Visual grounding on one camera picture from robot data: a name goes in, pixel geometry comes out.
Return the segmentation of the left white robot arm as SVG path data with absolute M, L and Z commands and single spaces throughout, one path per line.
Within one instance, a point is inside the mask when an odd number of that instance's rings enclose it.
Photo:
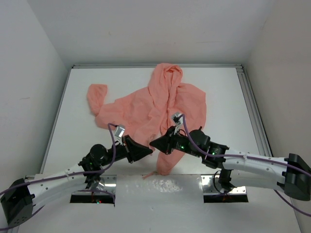
M 15 180 L 0 193 L 0 203 L 8 228 L 24 223 L 47 203 L 63 195 L 90 189 L 100 181 L 100 176 L 112 162 L 127 159 L 133 163 L 152 152 L 127 135 L 123 137 L 122 143 L 113 145 L 110 149 L 95 144 L 78 164 L 55 175 L 32 181 L 25 178 Z

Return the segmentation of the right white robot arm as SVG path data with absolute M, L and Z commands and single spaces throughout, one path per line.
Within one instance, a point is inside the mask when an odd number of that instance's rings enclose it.
M 182 135 L 175 132 L 174 127 L 151 141 L 150 146 L 165 154 L 180 151 L 200 157 L 207 167 L 219 168 L 218 183 L 226 191 L 252 186 L 282 191 L 296 200 L 311 199 L 311 168 L 297 154 L 290 153 L 283 158 L 244 153 L 212 142 L 201 129 Z

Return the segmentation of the salmon pink hooded jacket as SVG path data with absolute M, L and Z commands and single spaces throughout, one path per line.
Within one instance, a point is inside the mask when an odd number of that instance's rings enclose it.
M 87 100 L 95 122 L 100 128 L 108 123 L 122 124 L 131 138 L 149 146 L 158 135 L 164 135 L 173 125 L 172 115 L 182 113 L 189 131 L 206 123 L 206 94 L 192 84 L 182 83 L 183 71 L 178 65 L 158 64 L 147 87 L 105 103 L 108 87 L 91 84 Z

